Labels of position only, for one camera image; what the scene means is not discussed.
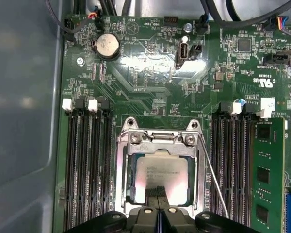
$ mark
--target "wire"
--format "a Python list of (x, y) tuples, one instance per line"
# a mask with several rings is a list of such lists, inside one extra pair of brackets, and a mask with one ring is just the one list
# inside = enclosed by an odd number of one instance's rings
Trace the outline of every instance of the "wire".
[(228, 14), (229, 14), (229, 16), (231, 16), (232, 20), (236, 21), (236, 22), (241, 21), (238, 14), (236, 13), (236, 10), (235, 10), (234, 4), (233, 4), (233, 0), (226, 0), (225, 4), (226, 4)]
[(122, 16), (128, 16), (130, 6), (131, 6), (131, 0), (125, 0), (123, 9), (122, 9)]
[(79, 25), (75, 28), (75, 29), (70, 29), (68, 27), (66, 27), (56, 16), (49, 0), (44, 0), (45, 5), (50, 13), (50, 16), (52, 17), (52, 19), (54, 20), (54, 22), (65, 32), (69, 33), (69, 34), (74, 34), (77, 33), (78, 31), (80, 31), (86, 24), (88, 24), (91, 19), (87, 18), (86, 20), (82, 21), (81, 23), (79, 23)]
[(97, 17), (97, 12), (91, 12), (91, 13), (88, 14), (87, 17), (90, 18), (90, 19), (96, 18)]
[(287, 20), (288, 20), (288, 17), (281, 17), (281, 16), (277, 17), (278, 28), (284, 34), (291, 36), (291, 32), (287, 28), (285, 28)]
[(222, 28), (242, 28), (242, 27), (251, 26), (252, 24), (265, 21), (273, 15), (279, 15), (291, 8), (291, 0), (290, 0), (287, 3), (283, 4), (282, 6), (270, 11), (269, 13), (261, 15), (259, 17), (245, 20), (245, 21), (239, 21), (239, 22), (226, 22), (222, 20), (213, 0), (207, 0), (206, 4), (209, 9), (209, 13), (213, 17), (214, 21), (217, 24), (219, 24)]
[(99, 0), (99, 1), (100, 1), (102, 12), (104, 13), (104, 15), (109, 16), (110, 11), (109, 11), (106, 0)]
[(278, 21), (278, 28), (279, 28), (279, 30), (281, 30), (281, 22), (280, 22), (280, 17), (277, 17), (277, 21)]
[(106, 0), (106, 3), (108, 5), (108, 8), (110, 9), (110, 15), (111, 16), (117, 16), (115, 5), (113, 3), (113, 0)]
[(287, 35), (291, 36), (291, 32), (290, 32), (288, 29), (283, 28), (283, 29), (281, 29), (281, 31), (282, 31), (284, 34), (287, 34)]
[(209, 15), (209, 9), (207, 6), (207, 0), (200, 0), (200, 3), (202, 4), (204, 11), (205, 11), (205, 15)]

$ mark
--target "ram slot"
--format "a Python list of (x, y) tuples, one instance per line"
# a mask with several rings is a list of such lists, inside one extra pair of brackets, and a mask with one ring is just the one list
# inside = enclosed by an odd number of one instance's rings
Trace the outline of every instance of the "ram slot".
[(108, 112), (104, 113), (104, 143), (102, 144), (102, 168), (101, 168), (101, 211), (102, 214), (109, 211), (110, 195), (110, 162), (111, 162), (111, 136), (112, 118)]
[(89, 174), (89, 219), (97, 217), (97, 196), (99, 192), (99, 152), (100, 152), (100, 127), (101, 127), (101, 111), (91, 118), (91, 143), (89, 145), (90, 154), (90, 174)]
[(246, 130), (246, 158), (244, 161), (245, 166), (245, 179), (244, 179), (244, 225), (250, 226), (251, 223), (251, 187), (252, 184), (250, 183), (250, 171), (251, 171), (251, 159), (253, 158), (253, 149), (251, 138), (254, 137), (254, 127), (251, 121), (247, 121), (247, 130)]
[(77, 200), (77, 225), (84, 222), (85, 188), (86, 188), (86, 164), (88, 143), (89, 116), (83, 116), (80, 120), (80, 143), (78, 148), (78, 200)]
[(78, 121), (77, 117), (69, 116), (68, 119), (68, 139), (67, 139), (67, 157), (65, 173), (65, 196), (66, 202), (64, 207), (64, 231), (72, 227), (72, 202), (74, 195), (74, 163), (75, 163), (75, 146)]

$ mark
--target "screw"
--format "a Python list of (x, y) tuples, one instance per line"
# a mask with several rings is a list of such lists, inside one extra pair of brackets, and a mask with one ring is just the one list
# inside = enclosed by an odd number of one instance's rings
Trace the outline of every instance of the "screw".
[(193, 26), (191, 23), (186, 23), (184, 24), (183, 26), (183, 30), (186, 32), (186, 33), (190, 33), (192, 30), (193, 30)]
[(169, 208), (168, 211), (171, 212), (171, 213), (173, 213), (173, 214), (174, 214), (175, 212), (177, 212), (177, 210), (176, 210), (175, 208)]
[(140, 135), (137, 134), (137, 133), (133, 133), (133, 134), (130, 136), (130, 139), (131, 139), (131, 141), (134, 142), (134, 143), (138, 143), (138, 142), (141, 141), (141, 137), (140, 137)]
[(120, 218), (121, 216), (120, 215), (112, 215), (112, 218), (114, 219), (117, 219), (117, 218)]
[(191, 134), (185, 136), (185, 142), (188, 145), (193, 145), (195, 142), (195, 137)]
[(208, 219), (210, 219), (210, 215), (209, 214), (202, 214), (202, 218), (208, 220)]
[(80, 67), (84, 66), (84, 65), (85, 65), (85, 60), (84, 60), (84, 58), (82, 58), (82, 57), (78, 57), (78, 58), (77, 58), (77, 64), (78, 64), (78, 66), (80, 66)]
[(145, 213), (146, 213), (146, 214), (150, 214), (151, 212), (152, 212), (151, 209), (145, 209)]

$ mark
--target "integrated circuit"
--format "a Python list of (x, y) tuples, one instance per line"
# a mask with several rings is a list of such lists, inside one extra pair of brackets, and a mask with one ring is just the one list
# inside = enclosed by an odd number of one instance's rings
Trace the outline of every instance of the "integrated circuit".
[(269, 140), (271, 137), (271, 126), (269, 125), (258, 125), (257, 127), (257, 138), (262, 140)]
[(251, 40), (250, 39), (238, 39), (237, 41), (238, 52), (250, 52)]
[(262, 168), (262, 167), (258, 167), (257, 168), (257, 180), (261, 181), (263, 183), (269, 183), (270, 181), (270, 171)]
[(256, 206), (256, 217), (260, 221), (268, 224), (268, 209), (264, 208), (263, 206), (257, 205)]

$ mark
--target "black connector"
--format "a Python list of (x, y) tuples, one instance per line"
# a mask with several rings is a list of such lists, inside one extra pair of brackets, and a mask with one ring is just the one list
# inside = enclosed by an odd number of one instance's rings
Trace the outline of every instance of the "black connector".
[(270, 17), (266, 22), (262, 24), (262, 29), (265, 31), (275, 31), (278, 29), (277, 16)]
[(208, 30), (208, 16), (202, 15), (196, 24), (196, 32), (198, 35), (204, 35)]
[[(74, 29), (74, 23), (69, 18), (64, 19), (64, 25), (69, 29)], [(64, 38), (67, 41), (71, 41), (71, 42), (75, 41), (74, 34), (67, 33), (66, 31), (64, 31)]]

